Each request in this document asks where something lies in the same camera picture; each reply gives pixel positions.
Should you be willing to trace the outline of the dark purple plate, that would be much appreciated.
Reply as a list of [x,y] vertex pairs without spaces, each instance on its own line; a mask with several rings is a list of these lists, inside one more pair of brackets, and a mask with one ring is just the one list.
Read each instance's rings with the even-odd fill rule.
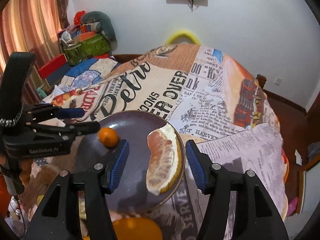
[[[184,146],[178,134],[182,168],[175,183],[167,192],[155,196],[147,190],[145,182],[151,154],[147,136],[168,122],[155,114],[138,110],[115,113],[99,122],[101,128],[110,127],[120,139],[126,139],[130,150],[118,188],[111,195],[106,195],[108,208],[117,213],[145,213],[169,200],[182,181],[185,167]],[[105,161],[111,152],[113,149],[109,150],[99,141],[98,133],[84,136],[76,155],[76,171],[89,170],[94,164]]]

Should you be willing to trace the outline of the orange pink curtain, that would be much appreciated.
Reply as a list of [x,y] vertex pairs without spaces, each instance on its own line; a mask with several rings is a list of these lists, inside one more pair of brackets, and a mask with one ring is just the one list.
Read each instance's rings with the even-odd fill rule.
[[68,0],[8,0],[1,11],[1,71],[11,53],[30,52],[36,55],[31,75],[23,91],[27,104],[38,103],[37,89],[46,87],[38,69],[59,55],[57,33],[68,23]]

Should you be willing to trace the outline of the newspaper print tablecloth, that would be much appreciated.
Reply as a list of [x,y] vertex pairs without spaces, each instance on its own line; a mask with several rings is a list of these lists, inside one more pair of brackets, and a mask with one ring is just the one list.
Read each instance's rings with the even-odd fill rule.
[[258,81],[227,54],[205,46],[153,49],[95,85],[51,104],[81,107],[84,121],[138,110],[167,120],[229,170],[257,172],[281,217],[287,213],[280,123]]

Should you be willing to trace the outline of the white wall socket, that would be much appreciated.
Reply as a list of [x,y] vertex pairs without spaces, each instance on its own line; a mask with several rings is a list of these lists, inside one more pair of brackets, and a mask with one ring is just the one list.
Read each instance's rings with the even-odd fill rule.
[[276,78],[274,81],[274,84],[279,86],[281,84],[281,79],[280,78]]

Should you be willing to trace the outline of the pomelo segment with rind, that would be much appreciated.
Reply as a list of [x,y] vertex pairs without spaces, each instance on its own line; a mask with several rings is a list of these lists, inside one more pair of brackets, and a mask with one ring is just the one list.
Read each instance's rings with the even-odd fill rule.
[[151,152],[146,173],[146,188],[156,196],[167,192],[177,180],[182,168],[182,150],[171,124],[148,134]]

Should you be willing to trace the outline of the small tangerine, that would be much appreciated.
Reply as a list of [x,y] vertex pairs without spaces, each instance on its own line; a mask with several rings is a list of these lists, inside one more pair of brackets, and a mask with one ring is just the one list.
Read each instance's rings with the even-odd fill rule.
[[114,147],[119,141],[116,131],[109,127],[103,127],[98,132],[98,139],[105,147]]

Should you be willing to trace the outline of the grey plush pillow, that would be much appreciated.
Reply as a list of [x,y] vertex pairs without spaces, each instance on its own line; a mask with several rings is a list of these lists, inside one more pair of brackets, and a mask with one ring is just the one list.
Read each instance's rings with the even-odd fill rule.
[[110,18],[103,12],[100,11],[90,11],[85,13],[80,18],[80,23],[90,24],[93,28],[92,30],[101,33],[108,42],[113,42],[116,40],[116,34]]

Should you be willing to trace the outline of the red plastic bag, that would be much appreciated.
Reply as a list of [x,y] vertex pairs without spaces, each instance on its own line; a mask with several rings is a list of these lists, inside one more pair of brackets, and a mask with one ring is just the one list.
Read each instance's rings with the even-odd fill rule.
[[74,18],[73,18],[73,22],[75,25],[79,25],[81,22],[81,17],[85,14],[86,12],[84,10],[79,11],[75,14]]

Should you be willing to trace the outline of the blue patchwork quilt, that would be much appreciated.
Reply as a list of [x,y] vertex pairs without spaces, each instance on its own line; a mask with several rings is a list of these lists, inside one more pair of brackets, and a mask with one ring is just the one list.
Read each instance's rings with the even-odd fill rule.
[[107,57],[101,55],[87,59],[80,62],[74,67],[68,64],[67,72],[62,75],[62,78],[54,86],[46,98],[42,100],[43,103],[51,103],[52,100],[61,95],[63,92],[70,92],[78,88],[84,88],[90,85],[95,85],[120,65],[114,57]]

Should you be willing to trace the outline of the red box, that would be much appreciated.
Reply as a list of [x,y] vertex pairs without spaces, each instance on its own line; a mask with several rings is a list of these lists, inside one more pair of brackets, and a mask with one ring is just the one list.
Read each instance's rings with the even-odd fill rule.
[[64,54],[57,55],[52,60],[47,62],[41,68],[37,70],[41,79],[46,79],[50,74],[53,74],[56,70],[61,68],[67,63],[67,59]]

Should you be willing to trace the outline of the large orange front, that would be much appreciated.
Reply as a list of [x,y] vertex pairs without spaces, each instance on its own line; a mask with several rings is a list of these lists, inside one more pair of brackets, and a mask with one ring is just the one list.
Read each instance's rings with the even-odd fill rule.
[[145,217],[122,218],[113,222],[117,239],[162,240],[160,227]]

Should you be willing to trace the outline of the green storage box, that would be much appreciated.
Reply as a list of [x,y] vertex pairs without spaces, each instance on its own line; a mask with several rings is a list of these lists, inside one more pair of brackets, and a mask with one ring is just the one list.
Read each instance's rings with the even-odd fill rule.
[[71,66],[76,66],[95,56],[108,54],[110,51],[110,44],[102,34],[97,34],[68,48],[63,47],[63,53]]

